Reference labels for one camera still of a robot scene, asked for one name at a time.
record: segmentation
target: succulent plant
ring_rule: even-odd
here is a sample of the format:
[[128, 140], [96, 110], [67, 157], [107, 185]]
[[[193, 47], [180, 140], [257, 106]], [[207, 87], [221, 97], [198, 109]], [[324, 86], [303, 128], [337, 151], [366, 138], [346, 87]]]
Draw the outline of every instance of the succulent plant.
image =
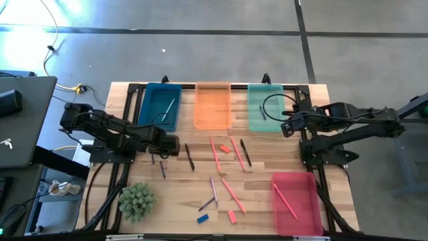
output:
[[135, 183], [122, 189], [119, 203], [119, 209], [124, 214], [125, 220], [135, 223], [153, 211], [156, 199], [147, 183]]

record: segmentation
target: concrete floor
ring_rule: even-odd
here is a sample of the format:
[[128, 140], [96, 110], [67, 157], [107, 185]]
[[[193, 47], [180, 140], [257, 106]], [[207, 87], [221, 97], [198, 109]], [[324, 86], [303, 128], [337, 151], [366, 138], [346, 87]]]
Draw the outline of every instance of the concrete floor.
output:
[[[299, 30], [292, 0], [45, 2], [60, 26]], [[308, 31], [428, 32], [428, 2], [424, 0], [300, 2]], [[52, 25], [39, 1], [24, 0], [9, 1], [0, 23]], [[54, 34], [37, 28], [0, 32], [0, 69], [43, 75], [45, 46], [53, 38]], [[428, 91], [427, 38], [309, 37], [308, 42], [316, 83], [328, 85], [332, 102], [399, 108]], [[112, 81], [160, 81], [164, 75], [172, 81], [259, 82], [269, 72], [274, 82], [308, 83], [299, 36], [62, 33], [59, 43], [58, 53], [47, 64], [49, 74], [68, 86], [89, 84], [102, 100]], [[67, 100], [74, 97], [66, 92], [54, 94]], [[78, 96], [76, 102], [102, 108], [91, 94]], [[51, 149], [75, 144], [56, 131], [63, 105], [52, 100], [39, 145]], [[414, 145], [412, 140], [418, 136], [419, 144], [426, 143], [426, 136], [418, 135], [421, 127], [409, 129], [403, 145], [413, 158], [425, 160], [418, 150], [426, 145]], [[371, 138], [346, 148], [360, 154], [349, 168], [360, 229], [367, 234], [426, 239], [428, 194], [391, 197], [392, 189], [404, 185], [391, 140]]]

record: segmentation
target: wooden tabletop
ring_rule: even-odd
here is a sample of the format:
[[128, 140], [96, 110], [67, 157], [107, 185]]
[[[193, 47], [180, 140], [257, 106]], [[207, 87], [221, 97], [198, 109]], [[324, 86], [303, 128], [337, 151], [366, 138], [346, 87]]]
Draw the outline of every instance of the wooden tabletop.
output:
[[[124, 111], [126, 91], [129, 82], [113, 82], [107, 99], [106, 112], [121, 117]], [[321, 106], [330, 103], [327, 86], [310, 84], [312, 104]], [[132, 100], [130, 121], [133, 116]], [[122, 233], [162, 233], [162, 234], [277, 234], [274, 228], [272, 193], [270, 179], [273, 172], [306, 171], [300, 160], [298, 141], [300, 133], [295, 133], [286, 139], [282, 133], [255, 133], [248, 129], [247, 90], [231, 91], [232, 127], [228, 130], [201, 131], [193, 125], [194, 90], [183, 90], [177, 131], [173, 133], [180, 138], [181, 150], [178, 157], [164, 160], [166, 179], [163, 179], [159, 167], [160, 157], [155, 157], [156, 164], [152, 165], [148, 153], [138, 153], [131, 165], [128, 185], [143, 182], [148, 183], [157, 197], [154, 212], [142, 222], [132, 224], [129, 220], [120, 223]], [[292, 109], [292, 103], [286, 101], [286, 109]], [[219, 156], [221, 172], [217, 171], [209, 137], [213, 137]], [[252, 167], [249, 167], [241, 148], [241, 156], [245, 161], [245, 171], [239, 164], [237, 155], [229, 137], [235, 141], [243, 139], [251, 157]], [[195, 163], [193, 172], [187, 159], [184, 144], [187, 143]], [[227, 145], [231, 152], [225, 154], [220, 146]], [[90, 170], [92, 178], [97, 165]], [[338, 167], [325, 166], [328, 189], [332, 203], [342, 217], [354, 229], [358, 229], [354, 204], [346, 174]], [[88, 217], [91, 218], [104, 202], [112, 164], [105, 164], [95, 178], [88, 202]], [[219, 199], [219, 207], [210, 204], [204, 212], [198, 209], [213, 197], [209, 178], [213, 177]], [[231, 189], [246, 208], [244, 214], [221, 182], [221, 177], [227, 180]], [[76, 228], [84, 225], [85, 200], [82, 200]], [[322, 202], [320, 203], [322, 223], [327, 230], [328, 225]], [[112, 225], [117, 201], [112, 204], [110, 222]], [[227, 211], [234, 210], [237, 223], [232, 225]], [[198, 224], [196, 219], [203, 214], [209, 215], [209, 220]]]

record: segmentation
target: blue bin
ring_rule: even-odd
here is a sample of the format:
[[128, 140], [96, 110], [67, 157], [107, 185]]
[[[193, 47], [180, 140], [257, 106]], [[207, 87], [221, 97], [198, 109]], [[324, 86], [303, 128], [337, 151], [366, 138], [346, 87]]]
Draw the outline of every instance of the blue bin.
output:
[[[168, 111], [165, 120], [162, 118], [174, 100], [173, 105]], [[181, 85], [180, 84], [147, 84], [144, 100], [142, 101], [139, 125], [158, 123], [156, 125], [168, 132], [173, 132], [177, 128], [177, 121], [181, 103]]]

